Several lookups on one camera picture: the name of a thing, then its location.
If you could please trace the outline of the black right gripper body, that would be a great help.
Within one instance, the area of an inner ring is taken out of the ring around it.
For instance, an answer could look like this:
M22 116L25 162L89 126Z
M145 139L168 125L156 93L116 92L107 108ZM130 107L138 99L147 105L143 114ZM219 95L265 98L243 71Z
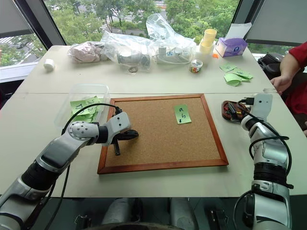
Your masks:
M238 104L238 105L237 105L237 110L240 111L240 113L237 114L237 116L238 116L239 118L244 118L244 117L245 117L247 114L249 114L249 112L250 112L250 108L245 107L244 104Z

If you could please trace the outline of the person's bare hand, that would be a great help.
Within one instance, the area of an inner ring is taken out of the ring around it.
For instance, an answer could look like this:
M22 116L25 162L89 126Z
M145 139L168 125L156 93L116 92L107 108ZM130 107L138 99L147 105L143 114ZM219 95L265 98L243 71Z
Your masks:
M284 76L279 76L271 79L270 82L277 90L277 92L281 95L285 90L290 87L292 79Z

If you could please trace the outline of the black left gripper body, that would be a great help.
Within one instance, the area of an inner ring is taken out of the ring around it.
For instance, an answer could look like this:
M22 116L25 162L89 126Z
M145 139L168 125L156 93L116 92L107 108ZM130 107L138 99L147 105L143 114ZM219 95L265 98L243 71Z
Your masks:
M117 140L130 140L136 138L136 130L130 129L125 132L117 134Z

